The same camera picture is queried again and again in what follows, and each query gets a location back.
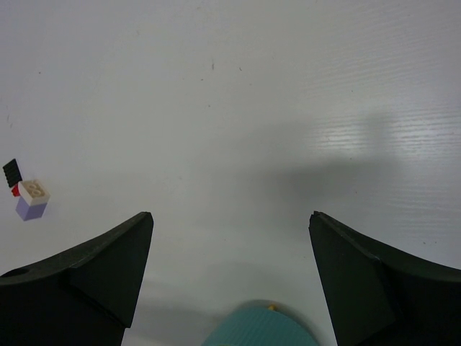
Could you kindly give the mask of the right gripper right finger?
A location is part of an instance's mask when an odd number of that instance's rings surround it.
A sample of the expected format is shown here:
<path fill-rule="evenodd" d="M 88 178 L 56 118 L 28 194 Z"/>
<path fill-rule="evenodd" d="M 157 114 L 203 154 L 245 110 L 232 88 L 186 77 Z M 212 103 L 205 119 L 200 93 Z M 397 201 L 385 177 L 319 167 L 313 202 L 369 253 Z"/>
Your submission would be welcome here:
<path fill-rule="evenodd" d="M 310 240 L 338 345 L 459 345 L 460 271 L 314 212 Z"/>

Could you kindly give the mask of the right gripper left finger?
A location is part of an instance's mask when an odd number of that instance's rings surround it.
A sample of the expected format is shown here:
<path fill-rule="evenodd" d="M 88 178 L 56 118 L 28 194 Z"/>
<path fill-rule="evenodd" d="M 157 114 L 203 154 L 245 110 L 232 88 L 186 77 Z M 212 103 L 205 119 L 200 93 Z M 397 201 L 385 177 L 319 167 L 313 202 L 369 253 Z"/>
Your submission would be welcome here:
<path fill-rule="evenodd" d="M 1 275 L 2 345 L 121 345 L 153 234 L 141 212 L 91 240 Z"/>

